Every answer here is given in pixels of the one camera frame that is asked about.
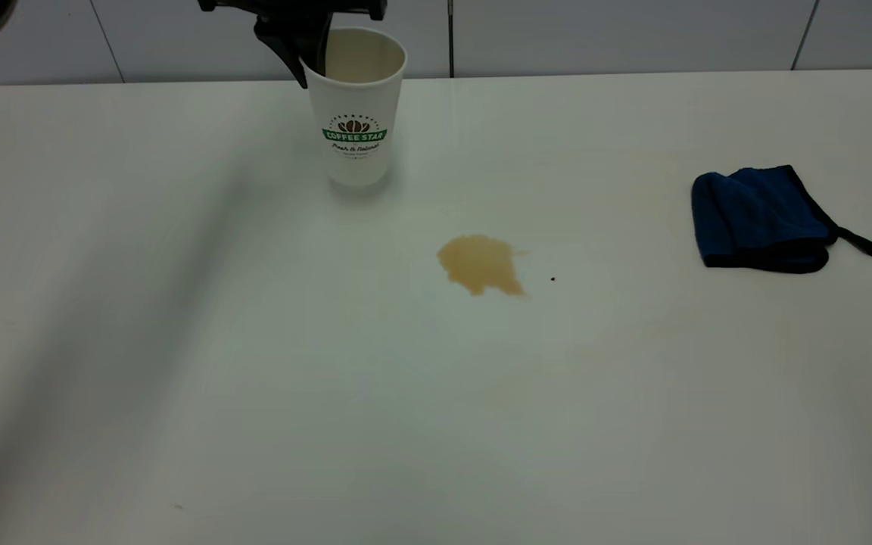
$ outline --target liquid spill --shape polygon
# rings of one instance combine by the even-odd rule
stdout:
[[[464,235],[447,242],[436,255],[450,282],[462,285],[474,296],[487,288],[519,296],[526,293],[516,279],[513,256],[524,253],[487,235]]]

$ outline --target cup rim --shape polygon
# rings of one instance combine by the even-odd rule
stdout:
[[[311,66],[308,66],[308,63],[306,63],[304,59],[300,58],[298,60],[301,61],[302,66],[305,66],[306,76],[308,76],[308,77],[314,76],[315,79],[321,80],[321,82],[323,82],[323,83],[332,84],[332,86],[348,87],[349,89],[367,89],[368,87],[383,86],[385,83],[389,83],[389,82],[391,82],[391,80],[396,79],[397,77],[402,77],[402,72],[405,71],[406,64],[409,62],[409,53],[406,52],[405,46],[400,44],[400,42],[397,39],[395,39],[394,37],[392,37],[392,35],[387,34],[381,30],[369,28],[367,26],[340,26],[340,27],[335,27],[335,28],[329,29],[329,33],[332,31],[335,31],[335,30],[364,30],[366,32],[371,32],[373,34],[378,34],[383,38],[387,38],[388,40],[393,42],[395,45],[398,45],[399,49],[402,51],[402,64],[399,65],[399,69],[397,71],[392,73],[391,76],[385,77],[384,79],[377,79],[377,80],[375,80],[375,82],[349,83],[349,82],[339,82],[338,79],[332,79],[331,77],[328,77],[328,76],[322,76],[321,73],[315,72],[315,70],[313,70],[311,68]]]

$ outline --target white wall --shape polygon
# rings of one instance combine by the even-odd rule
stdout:
[[[20,0],[0,31],[0,84],[119,80],[89,0]]]
[[[254,35],[255,17],[233,8],[204,13],[197,0],[94,0],[127,82],[290,79]],[[407,75],[449,73],[445,0],[395,0],[385,20],[335,15],[333,25],[383,29],[410,53]]]
[[[459,0],[460,76],[788,70],[814,0]]]
[[[872,0],[821,0],[796,68],[872,68]]]
[[[252,14],[203,13],[197,0],[94,3],[96,13],[90,0],[18,0],[0,32],[0,84],[118,82],[115,63],[126,82],[291,77],[254,37]],[[813,3],[456,0],[457,75],[786,70]],[[391,0],[385,21],[335,24],[394,34],[408,76],[449,75],[447,0]],[[821,0],[797,68],[872,68],[872,0]]]

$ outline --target green label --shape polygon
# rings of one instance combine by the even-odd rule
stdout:
[[[377,131],[374,133],[340,133],[337,131],[329,131],[322,129],[322,134],[326,139],[332,139],[336,142],[376,142],[385,138],[387,131]]]

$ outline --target microfiber cloth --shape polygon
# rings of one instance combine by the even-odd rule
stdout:
[[[789,165],[699,176],[692,215],[705,266],[813,273],[838,237],[872,256],[872,242],[830,220]]]

